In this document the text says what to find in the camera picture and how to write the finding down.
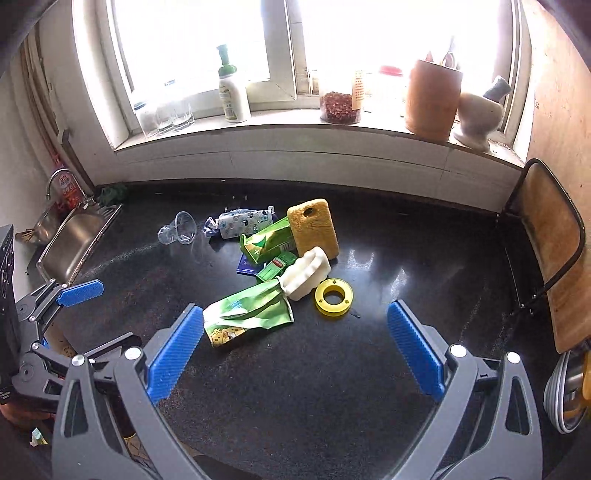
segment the screw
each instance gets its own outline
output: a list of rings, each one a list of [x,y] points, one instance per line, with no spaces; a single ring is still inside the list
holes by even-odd
[[[462,346],[462,345],[458,345],[457,343],[455,345],[452,345],[449,348],[450,353],[458,358],[462,358],[464,356],[466,356],[466,354],[468,353],[468,350],[466,350],[466,347]]]
[[[83,364],[84,364],[84,355],[76,355],[72,359],[72,365],[74,365],[75,367],[79,367]]]
[[[518,353],[509,352],[507,353],[507,360],[509,360],[509,362],[511,362],[512,364],[518,364],[521,358],[519,357]]]
[[[133,346],[125,351],[125,358],[127,360],[137,360],[142,355],[142,350]]]

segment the black countertop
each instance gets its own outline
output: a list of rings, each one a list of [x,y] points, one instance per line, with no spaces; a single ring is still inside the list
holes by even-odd
[[[255,284],[236,274],[237,239],[161,245],[157,232],[179,210],[198,224],[224,208],[266,208],[326,198],[339,239],[331,277],[353,288],[350,314],[327,320],[307,296],[291,302],[295,323],[214,350],[201,339],[160,409],[191,447],[263,478],[379,479],[433,408],[420,393],[385,323],[404,299],[415,315],[471,353],[522,356],[538,401],[544,471],[575,435],[560,436],[541,409],[557,361],[547,308],[508,315],[511,276],[495,217],[370,190],[281,182],[142,186],[86,261],[77,282],[98,278],[105,293],[57,318],[84,352],[127,331],[144,342],[195,302],[203,308]],[[520,248],[532,258],[523,232]],[[528,273],[540,281],[534,264]]]

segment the white bottle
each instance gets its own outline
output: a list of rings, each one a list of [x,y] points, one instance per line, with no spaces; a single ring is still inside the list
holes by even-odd
[[[220,77],[219,94],[223,114],[229,122],[244,122],[251,117],[251,109],[246,96],[246,83],[237,74],[238,69],[230,64],[228,46],[226,44],[220,45],[217,50],[222,59],[222,66],[217,73]]]

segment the yellow tape roll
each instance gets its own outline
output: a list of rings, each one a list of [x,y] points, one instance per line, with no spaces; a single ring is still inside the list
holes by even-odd
[[[324,296],[335,291],[340,293],[343,297],[343,301],[337,305],[333,305],[324,299]],[[329,317],[340,317],[351,308],[353,303],[353,289],[351,286],[338,278],[327,278],[324,280],[314,294],[314,300],[316,301],[316,307],[326,316]]]

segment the plastic cup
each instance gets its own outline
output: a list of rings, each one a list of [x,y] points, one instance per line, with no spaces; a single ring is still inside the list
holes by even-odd
[[[164,225],[158,231],[158,241],[168,245],[179,241],[183,245],[193,242],[197,235],[197,225],[193,217],[187,212],[179,212],[169,225]]]

